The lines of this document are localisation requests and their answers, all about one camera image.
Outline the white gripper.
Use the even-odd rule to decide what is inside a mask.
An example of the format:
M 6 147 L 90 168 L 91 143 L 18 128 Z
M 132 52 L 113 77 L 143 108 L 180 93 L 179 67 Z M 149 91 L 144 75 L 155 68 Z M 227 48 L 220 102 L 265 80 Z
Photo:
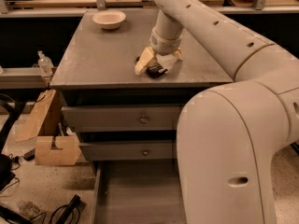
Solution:
M 178 28 L 174 32 L 170 30 L 160 31 L 154 27 L 149 38 L 150 47 L 145 47 L 141 53 L 139 60 L 135 65 L 135 73 L 140 76 L 151 65 L 157 61 L 157 56 L 172 55 L 177 60 L 183 60 L 180 42 L 182 40 L 182 29 Z

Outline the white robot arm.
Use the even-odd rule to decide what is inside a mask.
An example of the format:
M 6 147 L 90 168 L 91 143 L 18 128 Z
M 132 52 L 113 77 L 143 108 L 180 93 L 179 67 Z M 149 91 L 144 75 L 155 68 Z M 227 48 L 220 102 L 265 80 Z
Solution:
M 193 96 L 179 115 L 187 224 L 277 224 L 271 162 L 299 140 L 298 60 L 198 0 L 154 1 L 156 25 L 135 72 L 179 55 L 188 31 L 232 79 Z

